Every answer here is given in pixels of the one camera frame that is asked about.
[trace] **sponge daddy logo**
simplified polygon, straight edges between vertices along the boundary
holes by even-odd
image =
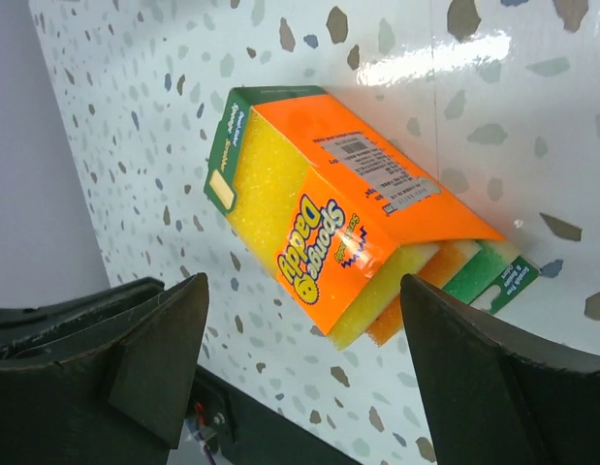
[[[309,196],[300,200],[289,242],[278,255],[278,269],[293,286],[301,301],[313,305],[319,300],[319,275],[336,231],[345,224],[345,212],[334,199],[318,208]]]

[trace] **white speckled surface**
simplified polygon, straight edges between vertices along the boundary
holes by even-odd
[[[205,271],[200,363],[380,465],[432,458],[405,337],[337,353],[206,201],[227,92],[326,85],[537,264],[564,260],[501,318],[600,354],[600,322],[584,316],[600,292],[600,4],[554,3],[478,0],[479,22],[469,0],[349,0],[334,44],[332,1],[30,2],[111,282]]]

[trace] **sponge daddy package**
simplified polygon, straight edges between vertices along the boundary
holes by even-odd
[[[483,250],[473,240],[504,240],[314,86],[233,89],[205,193],[339,348],[392,306],[403,274],[427,265],[440,271],[426,274],[439,275],[439,286],[447,286]],[[464,259],[443,270],[453,266],[453,250],[462,250]],[[508,298],[500,292],[501,305],[538,274],[522,262],[529,272]],[[482,294],[510,264],[485,276],[482,289],[466,288],[466,295]]]

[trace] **barcode label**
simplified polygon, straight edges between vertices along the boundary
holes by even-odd
[[[392,211],[406,208],[436,192],[433,183],[413,177],[365,136],[341,136],[321,146],[387,199]]]

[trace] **green sponge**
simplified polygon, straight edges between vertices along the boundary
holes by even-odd
[[[509,242],[479,240],[481,251],[451,279],[443,291],[471,303],[495,277],[516,259],[520,252]]]

